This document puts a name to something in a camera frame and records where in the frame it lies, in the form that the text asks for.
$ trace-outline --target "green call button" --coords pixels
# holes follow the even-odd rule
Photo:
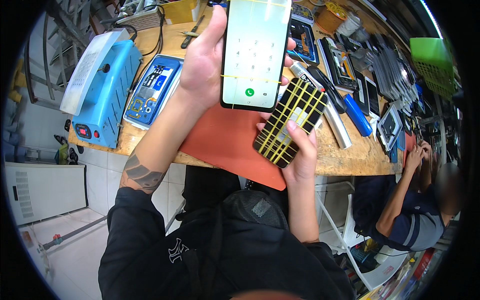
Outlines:
[[[245,90],[245,95],[247,95],[248,97],[253,96],[254,93],[255,92],[251,88],[248,88],[248,89]]]

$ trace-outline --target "screwdriver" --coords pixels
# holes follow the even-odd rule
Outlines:
[[[200,23],[202,22],[202,20],[204,19],[204,17],[205,17],[205,15],[203,15],[203,16],[200,17],[200,19],[198,20],[197,24],[196,24],[195,27],[192,29],[192,32],[197,31],[198,25],[200,25]],[[185,40],[183,41],[183,43],[181,44],[180,48],[186,49],[191,40],[192,40],[192,36],[187,36],[187,37],[185,38]]]
[[[177,31],[177,32],[180,32],[186,36],[193,36],[193,37],[197,37],[200,35],[199,33],[192,32],[192,31]]]

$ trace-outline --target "black knob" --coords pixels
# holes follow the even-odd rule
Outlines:
[[[103,73],[108,73],[110,71],[110,65],[109,64],[104,64],[100,69],[97,70],[98,71],[102,71]]]

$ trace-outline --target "green plastic basket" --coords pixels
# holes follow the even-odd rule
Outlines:
[[[433,92],[450,100],[454,89],[452,54],[444,40],[435,37],[413,37],[410,50],[417,72]]]

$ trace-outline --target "gray sleeve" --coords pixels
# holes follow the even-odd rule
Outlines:
[[[443,220],[440,216],[412,215],[410,232],[404,245],[410,244],[412,251],[422,251],[437,243],[444,233]]]

